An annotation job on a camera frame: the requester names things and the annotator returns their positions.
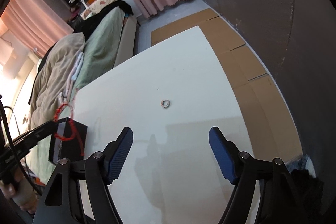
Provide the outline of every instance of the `blue gripper pad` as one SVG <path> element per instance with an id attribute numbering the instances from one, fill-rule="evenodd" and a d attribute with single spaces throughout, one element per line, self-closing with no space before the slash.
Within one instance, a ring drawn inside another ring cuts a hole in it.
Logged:
<path id="1" fill-rule="evenodd" d="M 109 162 L 107 179 L 111 183 L 113 180 L 119 177 L 121 169 L 124 166 L 125 160 L 127 158 L 128 152 L 131 149 L 132 143 L 133 143 L 133 132 L 130 128 L 128 128 L 125 136 L 122 138 L 122 140 L 120 140 L 119 146 Z"/>
<path id="2" fill-rule="evenodd" d="M 209 131 L 209 144 L 218 162 L 219 168 L 222 171 L 224 178 L 230 181 L 231 184 L 236 184 L 238 177 L 235 172 L 234 158 L 226 147 L 227 143 L 231 143 L 225 139 L 218 127 L 213 127 Z"/>

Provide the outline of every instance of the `cardboard box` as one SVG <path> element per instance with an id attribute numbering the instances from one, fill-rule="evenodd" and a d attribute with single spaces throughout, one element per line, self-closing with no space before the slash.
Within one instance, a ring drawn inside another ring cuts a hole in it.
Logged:
<path id="1" fill-rule="evenodd" d="M 193 15 L 176 20 L 151 32 L 152 46 L 180 32 L 197 26 L 200 22 L 218 17 L 211 9 L 205 9 Z"/>
<path id="2" fill-rule="evenodd" d="M 213 48 L 241 109 L 254 156 L 287 162 L 302 154 L 293 119 L 272 78 L 245 41 L 211 9 L 152 32 L 152 46 L 199 26 Z"/>

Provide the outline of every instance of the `white table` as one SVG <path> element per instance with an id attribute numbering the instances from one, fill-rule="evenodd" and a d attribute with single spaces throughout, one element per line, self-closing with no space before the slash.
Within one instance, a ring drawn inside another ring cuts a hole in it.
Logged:
<path id="1" fill-rule="evenodd" d="M 161 100 L 171 105 L 163 109 Z M 133 146 L 111 196 L 124 224 L 217 224 L 233 186 L 208 141 L 218 126 L 253 155 L 232 88 L 197 26 L 141 52 L 80 90 L 75 120 L 88 126 L 85 157 L 125 126 Z M 85 183 L 85 212 L 93 217 Z M 256 187 L 250 217 L 258 208 Z"/>

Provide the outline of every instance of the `small ring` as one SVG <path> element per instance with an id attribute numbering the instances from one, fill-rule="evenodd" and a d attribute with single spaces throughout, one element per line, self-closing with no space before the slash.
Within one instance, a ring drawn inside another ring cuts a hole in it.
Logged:
<path id="1" fill-rule="evenodd" d="M 170 101 L 169 100 L 162 100 L 161 101 L 161 106 L 163 108 L 168 108 L 170 106 Z"/>

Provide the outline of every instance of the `red cord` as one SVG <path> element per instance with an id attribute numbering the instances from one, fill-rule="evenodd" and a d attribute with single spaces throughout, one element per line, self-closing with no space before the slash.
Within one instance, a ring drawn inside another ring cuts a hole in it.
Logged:
<path id="1" fill-rule="evenodd" d="M 58 120 L 58 115 L 62 112 L 63 108 L 66 107 L 66 106 L 69 106 L 71 108 L 71 114 L 70 114 L 70 120 L 69 120 L 69 125 L 70 125 L 70 128 L 71 128 L 71 136 L 66 138 L 64 136 L 60 136 L 58 135 L 57 133 L 54 134 L 54 137 L 57 138 L 57 139 L 60 139 L 61 141 L 63 142 L 68 142 L 68 141 L 71 141 L 73 140 L 75 137 L 77 137 L 78 139 L 78 143 L 79 143 L 79 146 L 80 146 L 80 149 L 81 149 L 81 156 L 84 156 L 84 146 L 83 146 L 83 141 L 82 141 L 82 138 L 75 126 L 75 122 L 73 121 L 73 107 L 69 104 L 62 104 L 58 109 L 56 109 L 56 112 L 55 112 L 55 115 L 54 115 L 54 122 L 56 122 Z"/>

